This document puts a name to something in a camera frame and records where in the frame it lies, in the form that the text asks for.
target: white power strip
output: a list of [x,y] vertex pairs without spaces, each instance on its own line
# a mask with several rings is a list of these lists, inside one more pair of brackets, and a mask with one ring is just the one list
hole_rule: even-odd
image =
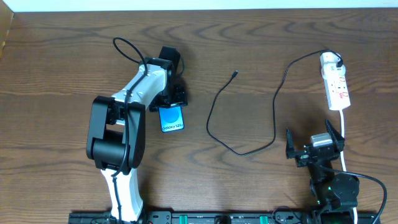
[[334,53],[326,52],[320,57],[321,73],[325,80],[326,95],[328,97],[329,109],[338,111],[351,105],[346,83],[346,67],[337,67],[340,61]]

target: power strip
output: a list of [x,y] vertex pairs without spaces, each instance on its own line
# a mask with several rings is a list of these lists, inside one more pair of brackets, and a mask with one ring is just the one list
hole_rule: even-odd
[[331,52],[323,53],[320,59],[322,66],[321,73],[325,81],[329,109],[338,111],[349,107],[351,103],[349,101],[345,77],[346,67],[344,65],[340,68],[337,67],[340,58]]

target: white wall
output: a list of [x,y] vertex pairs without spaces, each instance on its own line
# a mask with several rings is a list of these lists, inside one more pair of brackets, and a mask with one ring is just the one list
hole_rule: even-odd
[[398,7],[398,0],[3,0],[14,12]]

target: white cable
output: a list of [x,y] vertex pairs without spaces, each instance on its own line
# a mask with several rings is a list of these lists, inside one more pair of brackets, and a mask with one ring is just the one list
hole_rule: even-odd
[[[344,137],[345,136],[344,114],[343,114],[343,110],[339,110],[339,112],[340,112],[340,121],[341,121],[341,136]],[[347,171],[343,151],[340,152],[340,159],[341,159],[341,166],[343,168],[343,171]],[[358,223],[358,211],[356,210],[356,207],[353,208],[353,211],[354,211],[354,224],[357,224]]]

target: black cable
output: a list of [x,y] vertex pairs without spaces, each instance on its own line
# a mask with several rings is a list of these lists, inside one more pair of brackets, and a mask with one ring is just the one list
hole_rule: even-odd
[[380,180],[378,180],[378,179],[376,179],[376,178],[374,178],[374,177],[368,176],[368,175],[357,174],[357,173],[354,173],[354,172],[347,172],[347,171],[335,170],[335,169],[323,167],[323,166],[321,166],[321,165],[318,165],[313,159],[312,159],[312,161],[314,162],[314,163],[313,163],[314,165],[316,165],[317,167],[323,169],[324,171],[327,171],[327,172],[335,172],[335,173],[337,173],[337,174],[352,175],[352,176],[355,176],[355,177],[362,177],[362,178],[365,178],[365,179],[368,179],[368,180],[373,180],[373,181],[375,181],[376,183],[378,183],[378,184],[383,188],[383,201],[382,201],[382,203],[381,203],[381,206],[380,206],[379,211],[377,212],[377,215],[374,217],[373,222],[372,222],[372,224],[376,224],[376,222],[377,222],[377,220],[380,218],[381,213],[383,212],[384,207],[386,206],[386,202],[387,202],[387,188],[386,188],[386,186],[383,184],[383,182],[381,182]]
[[284,84],[284,82],[285,82],[285,80],[286,80],[287,71],[289,70],[290,66],[292,66],[295,62],[298,62],[299,60],[301,60],[301,59],[303,59],[303,58],[305,58],[305,57],[308,57],[308,56],[311,56],[311,55],[314,55],[314,54],[318,54],[318,53],[325,53],[325,52],[331,52],[331,53],[335,54],[335,55],[340,59],[340,61],[337,63],[337,67],[341,67],[341,66],[343,65],[343,59],[342,59],[342,58],[340,57],[340,55],[338,55],[336,52],[334,52],[334,51],[332,51],[332,50],[318,50],[318,51],[316,51],[316,52],[312,52],[312,53],[310,53],[310,54],[304,55],[304,56],[302,56],[302,57],[300,57],[300,58],[294,60],[293,62],[291,62],[291,63],[286,67],[286,71],[285,71],[284,77],[283,77],[283,79],[282,79],[282,82],[280,83],[278,89],[276,89],[276,92],[275,92],[275,95],[274,95],[274,99],[272,100],[272,120],[273,120],[273,123],[274,123],[274,137],[272,138],[272,141],[271,141],[271,142],[269,142],[269,143],[266,144],[265,146],[262,146],[262,147],[260,147],[260,148],[258,148],[258,149],[255,149],[255,150],[253,150],[253,151],[249,151],[249,152],[245,152],[245,153],[238,153],[238,152],[234,151],[233,149],[231,149],[229,146],[227,146],[225,143],[221,142],[221,141],[218,140],[216,137],[214,137],[213,135],[211,135],[210,132],[209,132],[209,120],[210,120],[211,113],[213,112],[213,108],[214,108],[214,105],[215,105],[215,103],[216,103],[217,97],[218,97],[218,95],[221,93],[221,91],[223,91],[223,90],[231,83],[232,79],[234,79],[234,78],[236,77],[236,75],[238,74],[238,71],[235,71],[235,72],[232,74],[231,79],[228,81],[228,83],[227,83],[223,88],[221,88],[221,89],[219,90],[219,92],[216,94],[216,97],[214,98],[213,105],[211,106],[210,113],[209,113],[209,117],[207,118],[207,123],[206,123],[206,131],[207,131],[207,134],[209,134],[209,136],[210,136],[212,139],[214,139],[215,141],[217,141],[218,143],[220,143],[221,145],[223,145],[225,148],[227,148],[228,150],[230,150],[231,152],[233,152],[233,153],[234,153],[235,155],[237,155],[237,156],[248,156],[248,155],[254,154],[254,153],[256,153],[256,152],[259,152],[259,151],[261,151],[261,150],[263,150],[263,149],[266,149],[267,147],[269,147],[270,145],[272,145],[272,143],[274,143],[275,138],[276,138],[275,99],[276,99],[276,96],[278,95],[279,90],[282,88],[282,86],[283,86],[283,84]]
[[141,82],[142,79],[145,78],[145,76],[147,75],[147,72],[148,72],[148,66],[147,66],[147,63],[146,63],[146,61],[144,59],[144,56],[142,56],[141,52],[137,49],[137,47],[134,46],[132,43],[130,43],[130,41],[128,41],[126,39],[123,39],[122,37],[115,37],[113,39],[113,45],[116,48],[116,50],[118,50],[118,52],[120,52],[127,59],[129,59],[129,60],[131,60],[133,62],[139,63],[138,61],[132,59],[131,57],[129,57],[125,53],[123,53],[119,49],[119,47],[116,45],[116,40],[121,40],[121,41],[127,43],[128,45],[130,45],[137,52],[137,54],[140,56],[140,58],[142,60],[142,63],[144,64],[145,70],[144,70],[144,74],[141,77],[139,77],[138,81],[136,81],[130,87],[130,89],[126,90],[126,97],[124,98],[124,129],[125,129],[125,136],[126,136],[125,137],[126,146],[124,148],[124,154],[123,154],[122,163],[119,166],[119,169],[112,175],[112,177],[116,177],[121,172],[121,169],[124,167],[124,165],[127,163],[128,152],[129,152],[129,125],[128,125],[129,124],[129,113],[128,113],[128,109],[127,109],[128,99],[130,97],[131,91],[138,85],[139,82]]
[[130,97],[130,94],[132,92],[132,90],[138,85],[139,82],[141,82],[142,79],[145,78],[145,76],[148,73],[148,66],[147,66],[147,62],[144,59],[144,56],[142,56],[141,52],[137,49],[136,46],[134,46],[132,43],[130,43],[130,41],[123,39],[122,37],[115,37],[113,39],[113,45],[116,48],[116,50],[118,50],[119,53],[121,53],[123,56],[125,56],[127,59],[139,63],[137,60],[132,59],[131,57],[127,56],[125,53],[123,53],[119,47],[116,45],[116,40],[121,40],[125,43],[127,43],[128,45],[130,45],[136,52],[137,54],[140,56],[142,63],[144,64],[144,73],[142,74],[141,77],[139,77],[139,79],[128,89],[126,90],[126,97],[124,98],[124,133],[125,133],[125,148],[124,148],[124,153],[123,153],[123,159],[122,159],[122,163],[119,166],[119,169],[112,174],[111,176],[113,177],[113,186],[114,186],[114,193],[116,196],[116,201],[118,202],[118,212],[119,212],[119,223],[122,222],[122,213],[121,213],[121,204],[120,204],[120,199],[119,199],[119,194],[118,194],[118,186],[116,184],[116,176],[121,172],[122,168],[128,163],[128,157],[129,157],[129,113],[128,113],[128,99]]
[[116,201],[118,203],[118,212],[119,212],[119,223],[122,223],[122,205],[120,203],[119,193],[118,193],[118,185],[116,183],[117,177],[113,177],[113,188],[114,188],[114,196],[116,197]]
[[278,221],[276,220],[276,218],[274,218],[274,213],[275,213],[277,210],[281,209],[281,208],[288,208],[288,209],[293,213],[294,217],[296,217],[296,219],[299,220],[299,222],[294,223],[294,224],[299,224],[299,223],[301,223],[301,217],[299,218],[299,216],[298,216],[289,206],[286,206],[286,205],[281,205],[281,206],[277,207],[277,208],[272,212],[271,218],[273,218],[273,219],[275,220],[276,223],[280,223],[280,222],[278,222]]

